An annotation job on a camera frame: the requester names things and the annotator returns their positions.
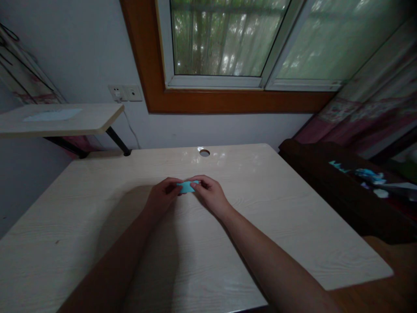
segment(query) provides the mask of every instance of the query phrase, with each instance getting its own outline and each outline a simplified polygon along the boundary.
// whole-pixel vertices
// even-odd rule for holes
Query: power outlet
[[[117,101],[120,97],[120,101],[127,101],[128,98],[126,97],[125,90],[123,85],[109,85],[110,93],[112,94],[113,100]]]
[[[125,94],[129,101],[142,101],[142,95],[138,85],[124,85]]]

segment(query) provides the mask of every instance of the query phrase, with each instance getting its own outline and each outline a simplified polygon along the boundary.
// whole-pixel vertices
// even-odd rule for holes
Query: pink curtain
[[[66,103],[32,57],[19,46],[19,37],[0,26],[0,78],[23,104]],[[86,136],[64,137],[84,151],[95,151]],[[65,150],[70,156],[75,154]]]
[[[295,136],[361,152],[417,119],[416,26],[408,21]]]

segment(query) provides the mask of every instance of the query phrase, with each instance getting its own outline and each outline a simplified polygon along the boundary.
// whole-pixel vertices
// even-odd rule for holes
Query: wooden floor
[[[417,243],[387,245],[376,237],[366,242],[391,266],[390,278],[331,291],[344,312],[417,312]]]

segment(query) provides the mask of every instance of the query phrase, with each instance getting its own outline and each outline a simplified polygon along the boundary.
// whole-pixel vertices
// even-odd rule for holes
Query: wooden window frame
[[[166,89],[155,0],[120,0],[149,113],[316,113],[335,92]]]

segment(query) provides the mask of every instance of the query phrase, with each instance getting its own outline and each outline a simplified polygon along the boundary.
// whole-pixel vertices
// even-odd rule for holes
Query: desk surface
[[[101,134],[123,110],[118,103],[24,105],[0,115],[0,138]]]
[[[0,241],[0,311],[55,312],[167,176],[206,174],[327,290],[390,267],[267,144],[91,153],[74,160]],[[150,237],[125,312],[231,312],[266,301],[194,193]]]

